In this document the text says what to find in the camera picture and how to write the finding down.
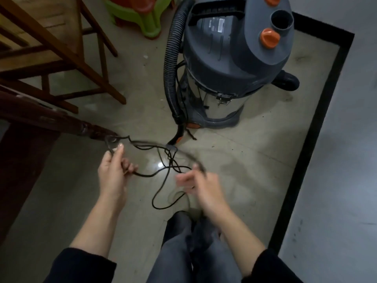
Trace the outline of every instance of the black sleeve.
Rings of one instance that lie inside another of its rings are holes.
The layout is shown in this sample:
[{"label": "black sleeve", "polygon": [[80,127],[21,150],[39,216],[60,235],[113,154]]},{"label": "black sleeve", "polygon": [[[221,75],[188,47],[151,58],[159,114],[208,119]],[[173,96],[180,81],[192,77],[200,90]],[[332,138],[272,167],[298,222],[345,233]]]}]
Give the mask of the black sleeve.
[{"label": "black sleeve", "polygon": [[110,283],[116,263],[77,248],[64,249],[55,258],[45,283]]},{"label": "black sleeve", "polygon": [[242,279],[242,283],[293,282],[302,281],[271,250],[266,249],[258,257],[252,273]]}]

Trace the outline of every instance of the hand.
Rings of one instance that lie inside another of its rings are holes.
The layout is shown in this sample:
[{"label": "hand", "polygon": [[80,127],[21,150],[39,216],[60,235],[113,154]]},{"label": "hand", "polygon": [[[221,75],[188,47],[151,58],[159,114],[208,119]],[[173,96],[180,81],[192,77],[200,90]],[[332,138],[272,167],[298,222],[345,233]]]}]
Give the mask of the hand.
[{"label": "hand", "polygon": [[230,207],[222,192],[219,176],[214,173],[204,175],[194,165],[193,169],[185,174],[176,175],[177,186],[184,186],[184,191],[197,196],[200,206],[210,220],[219,225],[224,214],[230,211]]},{"label": "hand", "polygon": [[127,201],[127,182],[138,166],[130,163],[123,157],[124,145],[119,143],[114,156],[107,151],[98,168],[100,179],[100,199],[111,204],[120,212]]}]

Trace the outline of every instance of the gray pants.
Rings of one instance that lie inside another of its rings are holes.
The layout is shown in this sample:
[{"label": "gray pants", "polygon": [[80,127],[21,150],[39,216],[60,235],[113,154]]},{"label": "gray pants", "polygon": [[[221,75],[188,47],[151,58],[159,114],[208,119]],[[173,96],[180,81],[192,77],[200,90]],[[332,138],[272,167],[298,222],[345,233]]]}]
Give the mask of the gray pants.
[{"label": "gray pants", "polygon": [[232,253],[209,219],[202,218],[194,226],[187,213],[177,212],[168,220],[147,283],[239,283],[241,279]]}]

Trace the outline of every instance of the black mat border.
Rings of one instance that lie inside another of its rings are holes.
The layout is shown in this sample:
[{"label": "black mat border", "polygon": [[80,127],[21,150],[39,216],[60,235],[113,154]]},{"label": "black mat border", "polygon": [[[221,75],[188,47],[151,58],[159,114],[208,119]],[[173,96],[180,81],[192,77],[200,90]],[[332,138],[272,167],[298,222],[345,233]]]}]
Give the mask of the black mat border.
[{"label": "black mat border", "polygon": [[279,217],[270,239],[270,243],[268,244],[268,248],[274,250],[276,253],[279,253],[283,243],[283,239],[296,204],[297,196],[299,195],[311,155],[313,154],[319,132],[321,131],[323,120],[325,119],[328,106],[340,76],[340,72],[342,71],[344,62],[346,61],[355,36],[355,34],[346,30],[317,21],[304,15],[293,13],[293,16],[295,18],[296,30],[320,38],[324,41],[337,44],[340,46],[340,48],[337,56],[335,57],[334,63],[332,64],[332,68],[327,77],[325,86],[323,87],[321,97],[318,101],[316,111],[310,123],[308,134],[305,138],[300,156],[297,160],[291,182],[286,192]]}]

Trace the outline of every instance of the label sticker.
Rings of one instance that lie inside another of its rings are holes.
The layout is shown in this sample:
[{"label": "label sticker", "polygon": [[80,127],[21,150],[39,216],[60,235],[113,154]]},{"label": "label sticker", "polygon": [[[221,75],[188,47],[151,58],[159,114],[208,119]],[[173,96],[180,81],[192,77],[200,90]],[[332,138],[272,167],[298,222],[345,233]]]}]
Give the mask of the label sticker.
[{"label": "label sticker", "polygon": [[217,28],[218,33],[222,33],[222,30],[224,28],[225,19],[219,19],[219,26]]}]

